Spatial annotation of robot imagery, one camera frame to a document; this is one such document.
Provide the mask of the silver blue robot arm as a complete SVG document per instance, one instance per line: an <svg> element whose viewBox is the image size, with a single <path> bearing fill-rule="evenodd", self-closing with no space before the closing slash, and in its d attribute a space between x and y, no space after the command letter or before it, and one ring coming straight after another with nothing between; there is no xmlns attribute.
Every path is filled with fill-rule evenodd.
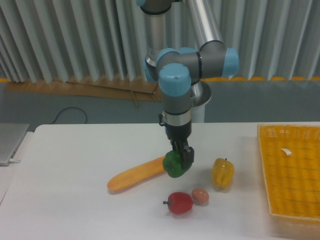
<svg viewBox="0 0 320 240"><path fill-rule="evenodd" d="M169 172L186 171L194 162L195 151L188 144L192 132L192 87L201 79L229 77L239 70L238 51L223 43L217 20L209 1L185 0L195 41L199 47L187 52L168 48L165 43L165 14L173 5L172 0L138 0L148 23L145 56L146 74L158 81L163 112L159 125L165 128L172 151L167 153L162 165Z"/></svg>

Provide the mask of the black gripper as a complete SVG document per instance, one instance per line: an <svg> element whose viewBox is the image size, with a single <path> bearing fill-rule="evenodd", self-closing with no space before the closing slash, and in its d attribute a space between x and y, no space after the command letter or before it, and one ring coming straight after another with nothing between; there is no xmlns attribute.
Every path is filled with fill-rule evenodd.
<svg viewBox="0 0 320 240"><path fill-rule="evenodd" d="M192 123L188 122L180 126L174 126L166 123L165 132L173 148L183 147L181 150L182 168L189 169L194 162L195 156L194 149L188 145L188 137L192 132Z"/></svg>

